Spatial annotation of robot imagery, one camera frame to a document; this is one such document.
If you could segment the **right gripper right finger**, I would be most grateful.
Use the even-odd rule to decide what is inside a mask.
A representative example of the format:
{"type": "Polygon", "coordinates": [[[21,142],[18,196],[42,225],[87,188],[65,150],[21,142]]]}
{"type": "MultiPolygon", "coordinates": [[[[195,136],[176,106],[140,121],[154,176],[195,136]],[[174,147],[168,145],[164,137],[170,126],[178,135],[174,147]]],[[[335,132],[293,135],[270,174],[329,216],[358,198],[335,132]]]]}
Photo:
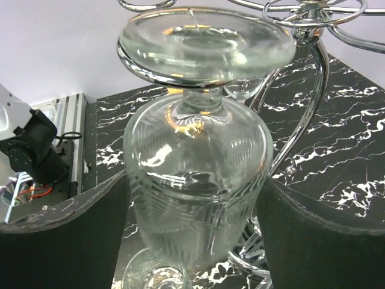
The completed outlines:
{"type": "Polygon", "coordinates": [[[256,202],[274,288],[384,288],[384,224],[267,178],[256,202]]]}

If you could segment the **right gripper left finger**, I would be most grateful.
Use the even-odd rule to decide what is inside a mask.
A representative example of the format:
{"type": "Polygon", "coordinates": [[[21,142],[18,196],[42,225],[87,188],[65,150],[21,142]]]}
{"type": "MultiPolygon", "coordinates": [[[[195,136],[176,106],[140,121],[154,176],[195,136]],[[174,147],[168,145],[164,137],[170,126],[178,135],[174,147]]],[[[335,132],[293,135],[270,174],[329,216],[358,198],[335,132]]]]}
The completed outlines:
{"type": "Polygon", "coordinates": [[[1,288],[111,288],[130,190],[122,170],[71,199],[1,224],[1,288]]]}

